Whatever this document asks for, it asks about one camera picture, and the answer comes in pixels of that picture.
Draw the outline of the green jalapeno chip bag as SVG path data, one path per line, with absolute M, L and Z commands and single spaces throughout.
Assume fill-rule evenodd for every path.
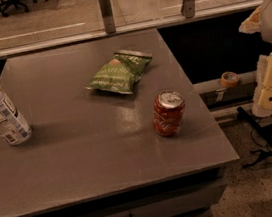
M 152 60 L 151 53 L 117 50 L 86 84 L 87 89 L 132 94 L 134 84 L 141 79 L 145 68 Z

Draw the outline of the red soda can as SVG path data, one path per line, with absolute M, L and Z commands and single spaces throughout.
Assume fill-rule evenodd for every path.
M 164 137 L 178 134 L 185 111 L 185 101 L 178 92 L 163 91 L 154 100 L 153 125 L 155 131 Z

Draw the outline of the grey cabinet with drawer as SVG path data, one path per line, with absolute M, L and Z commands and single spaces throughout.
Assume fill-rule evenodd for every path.
M 118 50 L 151 53 L 132 94 L 85 86 Z M 0 217 L 208 217 L 237 159 L 155 29 L 10 58 L 1 86 L 33 127 L 0 138 Z M 178 134 L 153 125 L 160 92 L 182 95 Z

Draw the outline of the roll of tan tape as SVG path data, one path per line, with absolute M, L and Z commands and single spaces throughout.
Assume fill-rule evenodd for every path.
M 228 88 L 228 87 L 235 87 L 239 84 L 240 76 L 238 76 L 235 72 L 227 71 L 221 75 L 221 85 Z

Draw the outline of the grey metal floor rail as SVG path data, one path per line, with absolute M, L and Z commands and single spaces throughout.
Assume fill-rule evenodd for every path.
M 194 87 L 208 109 L 216 116 L 235 116 L 238 107 L 251 114 L 253 94 L 257 85 L 255 74 L 256 71 L 241 73 L 239 84 L 235 87 L 222 86 L 220 79 L 199 82 L 194 84 Z

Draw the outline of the middle metal railing post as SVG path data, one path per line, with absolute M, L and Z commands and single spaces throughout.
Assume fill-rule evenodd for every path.
M 115 33 L 115 20 L 112 13 L 111 0 L 99 0 L 99 7 L 102 14 L 102 21 L 107 34 Z

